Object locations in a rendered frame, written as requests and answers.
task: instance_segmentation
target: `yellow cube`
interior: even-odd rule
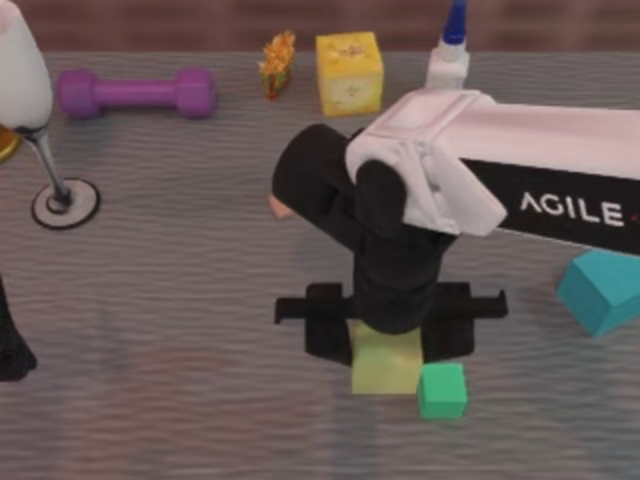
[[[324,115],[380,110],[384,66],[373,32],[317,36],[316,67]]]
[[[420,329],[378,333],[361,321],[351,325],[353,395],[415,395],[422,369]]]

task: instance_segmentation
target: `wine glass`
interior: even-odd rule
[[[63,180],[49,145],[53,90],[44,58],[18,6],[0,0],[0,124],[35,152],[49,185],[34,198],[32,215],[43,227],[65,230],[90,220],[100,193],[81,179]]]

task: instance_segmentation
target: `blue bottle cap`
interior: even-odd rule
[[[466,27],[467,1],[453,0],[449,18],[444,27],[442,41],[447,45],[461,45],[467,36]]]

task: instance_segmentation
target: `teal block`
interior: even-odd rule
[[[462,364],[428,363],[422,366],[418,383],[421,418],[460,418],[467,408],[467,401]]]
[[[556,291],[593,336],[640,316],[640,258],[600,250],[574,258]]]

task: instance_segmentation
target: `purple dumbbell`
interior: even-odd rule
[[[175,107],[185,118],[208,118],[215,108],[211,72],[180,70],[173,80],[100,80],[90,70],[58,78],[60,108],[73,118],[94,118],[109,107]]]

